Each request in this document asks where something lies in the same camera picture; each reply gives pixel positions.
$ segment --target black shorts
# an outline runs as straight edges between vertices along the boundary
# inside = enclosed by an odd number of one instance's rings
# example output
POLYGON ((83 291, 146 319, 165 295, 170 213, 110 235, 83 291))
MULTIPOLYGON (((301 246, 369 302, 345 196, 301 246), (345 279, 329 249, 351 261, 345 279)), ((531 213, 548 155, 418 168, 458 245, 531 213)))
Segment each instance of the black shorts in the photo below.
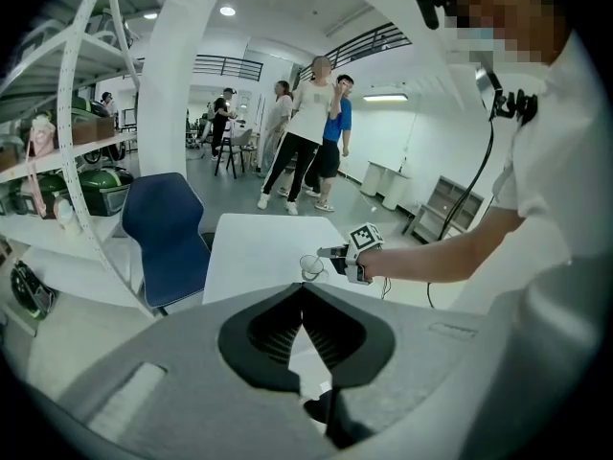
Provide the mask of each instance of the black shorts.
POLYGON ((325 179, 336 177, 341 165, 341 153, 338 151, 336 142, 324 139, 322 146, 317 150, 313 163, 320 177, 325 179))

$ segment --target white t-shirt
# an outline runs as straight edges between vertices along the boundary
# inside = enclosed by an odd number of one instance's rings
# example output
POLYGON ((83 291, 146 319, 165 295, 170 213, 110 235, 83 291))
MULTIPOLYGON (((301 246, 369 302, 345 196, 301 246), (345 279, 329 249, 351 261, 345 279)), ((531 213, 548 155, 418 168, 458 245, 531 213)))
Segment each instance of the white t-shirt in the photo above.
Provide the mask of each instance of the white t-shirt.
POLYGON ((298 112, 285 130, 321 145, 333 98, 332 85, 318 87, 303 81, 294 92, 294 109, 298 112))
POLYGON ((270 109, 266 129, 270 130, 281 122, 281 118, 287 116, 291 118, 291 110, 294 102, 289 96, 281 96, 270 109))
POLYGON ((467 281, 451 309, 487 313, 540 272, 613 248, 613 122, 579 37, 551 66, 538 112, 513 137, 491 206, 524 219, 467 281))
POLYGON ((114 116, 115 114, 117 114, 117 106, 115 105, 115 101, 105 103, 104 107, 106 108, 106 111, 108 112, 109 116, 114 116))

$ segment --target railing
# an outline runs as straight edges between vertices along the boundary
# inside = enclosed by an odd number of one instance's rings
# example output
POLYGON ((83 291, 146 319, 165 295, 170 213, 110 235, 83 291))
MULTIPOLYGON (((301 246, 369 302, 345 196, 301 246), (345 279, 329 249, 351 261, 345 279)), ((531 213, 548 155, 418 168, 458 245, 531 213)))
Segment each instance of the railing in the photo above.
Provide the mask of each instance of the railing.
MULTIPOLYGON (((340 66, 365 58, 375 53, 407 46, 411 41, 394 24, 384 24, 367 33, 354 37, 326 56, 332 63, 332 70, 340 66)), ((310 66, 300 72, 300 81, 309 80, 312 76, 310 66)))
POLYGON ((249 81, 260 81, 263 63, 237 57, 218 57, 216 55, 196 55, 193 63, 194 73, 237 77, 249 81))

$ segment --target white sneaker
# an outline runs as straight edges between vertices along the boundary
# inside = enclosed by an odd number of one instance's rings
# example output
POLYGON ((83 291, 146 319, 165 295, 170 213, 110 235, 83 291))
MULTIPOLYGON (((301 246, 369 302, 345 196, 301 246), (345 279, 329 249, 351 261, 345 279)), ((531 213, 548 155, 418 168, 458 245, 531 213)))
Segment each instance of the white sneaker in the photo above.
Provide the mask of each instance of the white sneaker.
POLYGON ((298 206, 296 206, 296 201, 291 202, 291 203, 288 201, 285 204, 285 209, 290 215, 293 215, 294 217, 298 215, 298 206))
POLYGON ((334 211, 334 207, 330 206, 329 204, 315 203, 315 208, 318 210, 327 211, 328 213, 332 213, 334 211))
POLYGON ((268 207, 268 199, 270 199, 270 195, 265 195, 262 193, 260 196, 260 201, 258 201, 258 208, 265 210, 268 207))

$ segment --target cardboard box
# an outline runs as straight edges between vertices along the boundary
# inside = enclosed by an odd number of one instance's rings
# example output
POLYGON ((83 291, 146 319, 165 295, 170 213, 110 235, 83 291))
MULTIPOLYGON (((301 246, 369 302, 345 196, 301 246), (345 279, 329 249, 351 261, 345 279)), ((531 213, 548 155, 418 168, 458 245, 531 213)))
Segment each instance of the cardboard box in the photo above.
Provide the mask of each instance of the cardboard box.
POLYGON ((0 172, 17 165, 17 155, 13 148, 5 148, 0 151, 0 172))
POLYGON ((84 145, 112 138, 115 135, 115 118, 98 118, 73 123, 73 145, 84 145))

